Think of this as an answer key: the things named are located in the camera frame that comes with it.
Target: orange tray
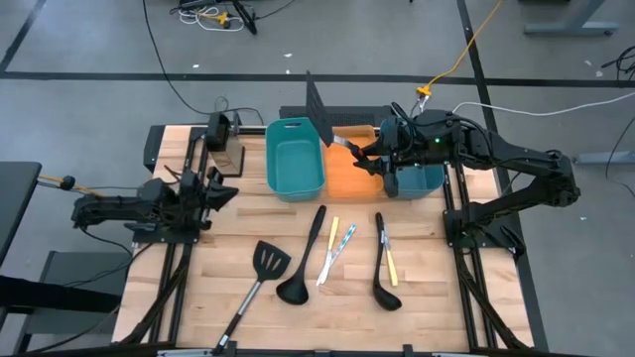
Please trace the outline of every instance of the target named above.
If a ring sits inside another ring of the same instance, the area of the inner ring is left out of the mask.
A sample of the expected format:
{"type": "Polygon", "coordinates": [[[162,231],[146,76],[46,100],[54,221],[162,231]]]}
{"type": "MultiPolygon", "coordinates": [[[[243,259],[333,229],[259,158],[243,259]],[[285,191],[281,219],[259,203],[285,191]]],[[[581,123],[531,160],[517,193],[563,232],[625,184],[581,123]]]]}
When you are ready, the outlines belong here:
{"type": "MultiPolygon", "coordinates": [[[[363,148],[375,141],[375,130],[370,125],[336,127],[333,134],[348,139],[363,148]]],[[[326,168],[326,192],[334,198],[376,197],[383,188],[380,176],[371,176],[367,171],[356,168],[355,158],[341,145],[324,147],[326,168]]]]}

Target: floor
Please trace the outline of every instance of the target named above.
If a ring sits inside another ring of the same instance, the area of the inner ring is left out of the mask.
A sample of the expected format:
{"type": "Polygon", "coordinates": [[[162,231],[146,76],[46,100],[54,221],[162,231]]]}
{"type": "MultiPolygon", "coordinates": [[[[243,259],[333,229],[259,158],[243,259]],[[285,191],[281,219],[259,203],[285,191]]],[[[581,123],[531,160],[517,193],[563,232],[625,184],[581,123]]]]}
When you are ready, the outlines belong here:
{"type": "MultiPolygon", "coordinates": [[[[250,2],[259,14],[287,0],[250,2]]],[[[495,0],[465,0],[474,26],[495,0]]],[[[600,68],[633,46],[635,3],[606,2],[593,20],[617,21],[612,37],[527,37],[523,24],[565,18],[585,1],[507,0],[477,41],[486,78],[566,79],[567,86],[488,85],[494,105],[547,112],[617,97],[633,89],[593,87],[613,79],[600,68]]],[[[390,74],[433,76],[447,70],[465,46],[456,3],[446,0],[298,0],[262,20],[257,37],[247,31],[215,33],[169,15],[172,0],[148,0],[148,12],[167,71],[182,74],[249,73],[390,74]]],[[[8,49],[36,0],[0,1],[0,52],[8,49]]],[[[7,68],[48,73],[52,80],[10,79],[0,74],[0,160],[31,160],[52,176],[73,175],[85,185],[137,185],[148,177],[142,149],[150,125],[202,122],[157,75],[122,80],[126,73],[160,73],[143,19],[141,1],[48,0],[7,68]],[[110,73],[64,79],[59,73],[110,73]]],[[[452,74],[473,78],[469,59],[452,74]]],[[[176,82],[188,103],[211,110],[223,95],[232,107],[257,108],[267,122],[281,105],[303,105],[304,85],[294,81],[219,81],[194,76],[176,82]]],[[[415,83],[321,82],[326,105],[414,102],[415,83]]],[[[439,84],[430,108],[451,109],[479,101],[472,84],[439,84]]],[[[610,151],[635,115],[629,98],[553,117],[496,112],[500,134],[539,150],[560,149],[575,157],[610,151]]],[[[462,116],[481,123],[476,107],[462,116]]],[[[245,113],[246,123],[257,118],[245,113]]],[[[618,150],[635,146],[635,129],[618,150]]],[[[631,168],[611,166],[611,177],[635,186],[631,168]]],[[[536,207],[521,214],[530,264],[551,351],[623,356],[632,351],[635,326],[635,198],[604,177],[604,167],[575,167],[582,191],[566,209],[536,207]]],[[[519,189],[529,182],[520,176],[519,189]]],[[[69,221],[72,194],[38,188],[0,273],[35,280],[48,252],[113,251],[86,239],[69,221]]],[[[131,234],[103,224],[95,234],[128,245],[131,234]]],[[[11,318],[0,337],[10,352],[20,319],[11,318]]]]}

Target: black ladle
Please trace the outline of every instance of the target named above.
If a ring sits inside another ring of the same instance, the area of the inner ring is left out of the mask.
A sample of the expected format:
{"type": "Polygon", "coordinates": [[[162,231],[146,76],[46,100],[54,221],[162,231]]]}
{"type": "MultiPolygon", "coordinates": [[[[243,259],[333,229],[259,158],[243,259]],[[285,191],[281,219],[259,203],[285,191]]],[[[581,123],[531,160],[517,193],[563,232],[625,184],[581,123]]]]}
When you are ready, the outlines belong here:
{"type": "Polygon", "coordinates": [[[300,266],[296,273],[290,277],[287,281],[281,283],[276,288],[276,294],[282,301],[290,304],[303,304],[309,300],[309,291],[305,285],[305,266],[307,265],[307,258],[309,252],[318,238],[319,229],[324,221],[326,215],[326,206],[321,205],[314,218],[314,224],[311,226],[309,232],[309,241],[307,242],[307,248],[305,248],[305,255],[302,257],[300,266]]]}
{"type": "Polygon", "coordinates": [[[375,222],[377,223],[378,245],[377,263],[375,264],[375,278],[373,278],[373,295],[380,306],[389,311],[394,311],[401,307],[401,301],[398,297],[388,293],[381,287],[381,284],[379,284],[379,267],[381,266],[381,257],[384,254],[384,243],[381,241],[382,232],[384,231],[384,219],[381,216],[381,213],[377,212],[377,214],[375,214],[375,222]]]}

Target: wooden tabletop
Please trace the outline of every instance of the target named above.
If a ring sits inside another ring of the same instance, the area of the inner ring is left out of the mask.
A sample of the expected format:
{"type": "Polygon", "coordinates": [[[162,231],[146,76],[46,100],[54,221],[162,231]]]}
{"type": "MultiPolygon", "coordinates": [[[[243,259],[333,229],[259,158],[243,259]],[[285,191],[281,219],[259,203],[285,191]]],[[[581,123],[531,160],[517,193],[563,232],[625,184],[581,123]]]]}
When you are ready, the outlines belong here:
{"type": "MultiPolygon", "coordinates": [[[[189,126],[166,127],[155,177],[172,180],[164,165],[181,169],[189,131],[189,126]]],[[[412,344],[415,351],[467,351],[453,253],[445,243],[441,189],[412,201],[386,197],[334,200],[323,192],[316,201],[287,203],[267,186],[264,136],[244,136],[241,142],[246,148],[243,177],[227,178],[224,183],[240,188],[240,193],[219,212],[212,212],[211,229],[201,234],[193,249],[180,347],[216,344],[255,281],[253,250],[258,240],[264,240],[293,259],[280,281],[264,283],[245,312],[231,336],[238,348],[399,351],[402,345],[412,344]],[[306,272],[310,299],[301,306],[289,305],[276,296],[276,286],[300,264],[321,204],[327,207],[326,218],[306,272]],[[382,266],[382,286],[403,303],[394,312],[379,307],[371,293],[377,254],[374,214],[378,211],[390,232],[400,282],[392,288],[387,268],[382,266]],[[326,284],[317,288],[333,216],[340,218],[335,245],[351,223],[357,224],[357,230],[326,284]]],[[[465,174],[472,200],[488,201],[498,196],[492,172],[465,170],[465,174]]],[[[155,244],[130,269],[113,341],[126,336],[155,299],[165,251],[166,245],[155,244]]],[[[175,265],[180,256],[178,251],[175,265]]],[[[511,255],[503,249],[488,248],[481,250],[481,256],[492,304],[519,339],[532,345],[511,255]]],[[[479,341],[484,345],[480,312],[473,299],[472,304],[479,341]]],[[[171,309],[170,301],[164,313],[164,340],[171,309]]]]}

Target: white cable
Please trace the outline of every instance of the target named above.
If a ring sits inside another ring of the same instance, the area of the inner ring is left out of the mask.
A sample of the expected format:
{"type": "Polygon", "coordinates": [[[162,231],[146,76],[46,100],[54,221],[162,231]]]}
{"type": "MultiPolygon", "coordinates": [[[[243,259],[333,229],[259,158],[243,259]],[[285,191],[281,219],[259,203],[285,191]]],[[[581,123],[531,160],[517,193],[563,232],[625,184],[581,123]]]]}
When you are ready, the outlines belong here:
{"type": "Polygon", "coordinates": [[[229,19],[227,19],[230,22],[232,20],[240,21],[241,26],[238,29],[209,28],[209,27],[206,27],[202,23],[202,21],[200,20],[201,18],[203,18],[203,19],[205,18],[204,16],[200,16],[200,15],[218,16],[218,14],[220,14],[220,11],[218,10],[218,8],[213,7],[213,6],[205,7],[201,11],[183,11],[183,10],[179,10],[179,20],[181,20],[181,22],[186,24],[186,25],[198,24],[202,29],[204,29],[206,31],[238,32],[238,31],[240,31],[240,30],[245,28],[245,23],[242,21],[241,18],[229,18],[229,19]]]}
{"type": "Polygon", "coordinates": [[[456,108],[454,108],[454,110],[452,110],[452,113],[455,113],[456,110],[458,110],[458,108],[460,108],[463,105],[477,105],[477,106],[481,106],[481,107],[486,107],[486,108],[491,108],[491,109],[496,109],[496,110],[502,110],[502,111],[506,111],[506,112],[510,112],[510,113],[525,114],[525,115],[538,116],[538,117],[545,117],[545,116],[569,113],[569,112],[572,112],[572,111],[577,110],[577,109],[583,109],[583,108],[593,107],[593,106],[597,106],[597,105],[611,104],[611,103],[615,103],[616,101],[619,101],[619,100],[622,100],[622,99],[626,99],[626,98],[628,98],[630,96],[633,96],[633,95],[635,95],[635,92],[622,95],[621,97],[617,97],[615,99],[610,99],[610,100],[596,102],[596,103],[582,104],[582,105],[579,105],[577,107],[564,109],[564,110],[559,110],[559,111],[555,111],[555,112],[551,112],[551,113],[531,113],[531,112],[526,112],[526,111],[521,111],[521,110],[502,108],[502,107],[497,107],[497,106],[494,106],[494,105],[487,105],[487,104],[475,103],[475,102],[460,103],[460,104],[458,104],[456,106],[456,108]]]}

